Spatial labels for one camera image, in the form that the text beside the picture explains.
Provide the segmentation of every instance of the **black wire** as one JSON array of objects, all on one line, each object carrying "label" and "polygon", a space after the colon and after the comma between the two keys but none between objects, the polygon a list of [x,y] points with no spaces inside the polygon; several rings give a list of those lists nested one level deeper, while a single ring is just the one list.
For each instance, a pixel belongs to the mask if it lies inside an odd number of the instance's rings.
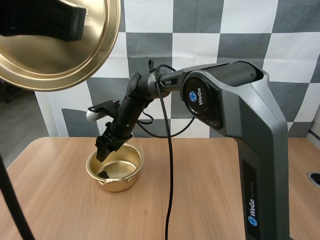
[{"label": "black wire", "polygon": [[150,124],[152,124],[153,122],[154,122],[154,118],[151,116],[151,115],[149,115],[148,113],[145,113],[145,111],[142,111],[142,113],[144,114],[144,115],[146,115],[147,117],[149,117],[150,119],[151,119],[151,121],[140,121],[140,120],[138,120],[138,121],[136,121],[136,123],[140,126],[140,124],[144,124],[144,125],[150,125]]},{"label": "black wire", "polygon": [[169,228],[169,219],[170,219],[170,213],[172,208],[172,201],[173,201],[173,195],[174,195],[174,154],[173,154],[173,148],[172,148],[172,141],[171,141],[171,134],[170,134],[170,128],[169,128],[169,121],[167,116],[167,111],[165,107],[165,102],[160,90],[159,85],[159,79],[155,82],[156,89],[158,91],[159,97],[160,97],[160,103],[164,115],[164,122],[165,122],[165,129],[166,134],[168,138],[168,145],[169,145],[169,157],[170,157],[170,194],[169,194],[169,205],[168,205],[168,211],[166,213],[166,219],[165,219],[165,234],[164,239],[168,240],[168,228]]},{"label": "black wire", "polygon": [[21,210],[17,196],[15,194],[14,188],[10,182],[10,178],[6,171],[6,167],[3,163],[3,160],[0,156],[0,188],[2,191],[3,198],[8,206],[8,209],[11,213],[11,216],[15,222],[16,227],[19,230],[19,233],[24,240],[34,240],[30,227],[28,226],[27,220],[24,216],[24,213]]},{"label": "black wire", "polygon": [[[193,121],[195,120],[195,116],[192,117],[191,121],[184,127],[184,129],[182,129],[181,131],[171,135],[170,137],[173,138],[175,136],[178,136],[180,134],[182,134],[185,130],[187,130],[187,128],[190,127],[190,125],[193,123]],[[141,122],[137,122],[136,124],[138,124],[140,126],[140,128],[142,128],[143,131],[145,131],[147,134],[149,134],[150,136],[154,137],[154,138],[159,138],[159,139],[166,139],[168,138],[168,136],[159,136],[159,135],[156,135],[150,131],[148,131],[144,126],[142,126]]]},{"label": "black wire", "polygon": [[[157,78],[160,77],[160,76],[159,76],[159,71],[160,71],[161,68],[167,68],[167,69],[170,69],[170,70],[173,71],[173,72],[176,71],[173,67],[171,67],[171,66],[169,66],[169,65],[160,64],[160,65],[156,68],[156,70],[155,70],[155,76],[156,76]],[[150,122],[143,122],[143,121],[140,121],[140,120],[138,120],[138,121],[136,122],[143,131],[145,131],[147,134],[149,134],[150,136],[152,136],[152,137],[154,137],[154,138],[159,138],[159,139],[166,139],[166,138],[168,138],[168,136],[159,136],[159,135],[156,135],[156,134],[148,131],[144,126],[142,126],[142,124],[144,124],[144,125],[150,125],[150,124],[152,124],[153,121],[154,121],[154,118],[153,118],[151,115],[146,114],[144,111],[143,111],[143,114],[146,115],[146,116],[148,116],[148,117],[151,119]],[[195,120],[195,117],[192,117],[191,121],[185,126],[185,128],[182,129],[181,131],[179,131],[179,132],[171,135],[171,138],[182,134],[185,130],[187,130],[188,127],[190,127],[190,125],[193,123],[194,120]]]}]

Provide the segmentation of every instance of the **wego logo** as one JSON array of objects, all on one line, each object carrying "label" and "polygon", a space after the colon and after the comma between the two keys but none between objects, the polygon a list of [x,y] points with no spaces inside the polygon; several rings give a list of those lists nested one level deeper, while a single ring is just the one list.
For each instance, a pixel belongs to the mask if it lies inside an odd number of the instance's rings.
[{"label": "wego logo", "polygon": [[199,105],[202,105],[203,102],[202,102],[202,93],[201,93],[201,88],[199,87],[198,88],[198,102],[199,102]]},{"label": "wego logo", "polygon": [[252,226],[256,227],[258,225],[258,222],[254,218],[256,216],[255,200],[250,199],[249,206],[250,206],[250,208],[249,208],[250,216],[248,217],[248,220],[249,220],[249,223],[251,223]]}]

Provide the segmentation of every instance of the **gold bowl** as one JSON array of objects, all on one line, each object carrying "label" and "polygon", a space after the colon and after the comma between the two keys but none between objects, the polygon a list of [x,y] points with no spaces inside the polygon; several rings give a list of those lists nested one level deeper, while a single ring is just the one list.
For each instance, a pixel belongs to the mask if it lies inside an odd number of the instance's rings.
[{"label": "gold bowl", "polygon": [[[86,161],[86,170],[97,180],[100,187],[108,192],[121,192],[136,183],[141,168],[144,164],[144,156],[136,147],[125,143],[118,151],[113,151],[100,162],[96,158],[97,151],[93,152]],[[108,178],[98,176],[105,171]]]}]

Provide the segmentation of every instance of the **checkered backdrop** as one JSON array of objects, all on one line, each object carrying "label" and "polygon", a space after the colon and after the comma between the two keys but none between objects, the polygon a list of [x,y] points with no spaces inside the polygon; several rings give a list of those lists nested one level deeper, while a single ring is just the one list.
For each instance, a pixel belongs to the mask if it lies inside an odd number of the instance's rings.
[{"label": "checkered backdrop", "polygon": [[[121,100],[133,72],[155,66],[175,69],[245,60],[270,75],[269,87],[288,124],[289,137],[305,137],[320,103],[319,0],[122,0],[120,33],[105,64],[92,78],[37,97],[51,136],[96,137],[106,117],[86,120],[87,108]],[[165,98],[171,132],[192,117],[179,93]],[[159,99],[146,109],[146,126],[165,135]],[[150,137],[138,126],[134,137]],[[220,137],[195,120],[180,138]]]}]

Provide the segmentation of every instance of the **black bracket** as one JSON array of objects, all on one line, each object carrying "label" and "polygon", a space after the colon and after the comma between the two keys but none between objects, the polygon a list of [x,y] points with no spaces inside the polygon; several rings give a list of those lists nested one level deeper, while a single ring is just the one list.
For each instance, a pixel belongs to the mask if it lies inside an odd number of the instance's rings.
[{"label": "black bracket", "polygon": [[98,105],[89,107],[88,110],[96,114],[104,113],[112,117],[113,119],[116,119],[118,117],[119,107],[120,101],[106,101]]}]

